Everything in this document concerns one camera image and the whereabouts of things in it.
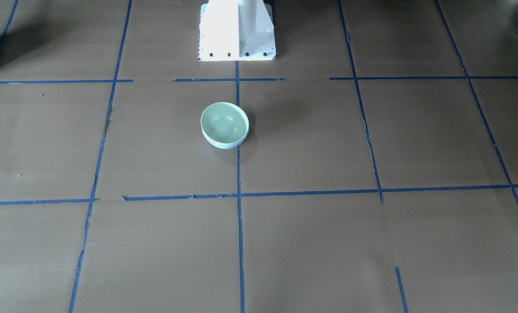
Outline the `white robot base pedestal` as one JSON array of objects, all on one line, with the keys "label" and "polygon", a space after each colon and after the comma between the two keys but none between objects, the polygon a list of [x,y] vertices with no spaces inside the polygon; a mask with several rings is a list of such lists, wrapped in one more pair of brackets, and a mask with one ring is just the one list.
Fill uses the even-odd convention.
[{"label": "white robot base pedestal", "polygon": [[264,0],[209,0],[201,5],[197,57],[202,62],[276,58],[272,5]]}]

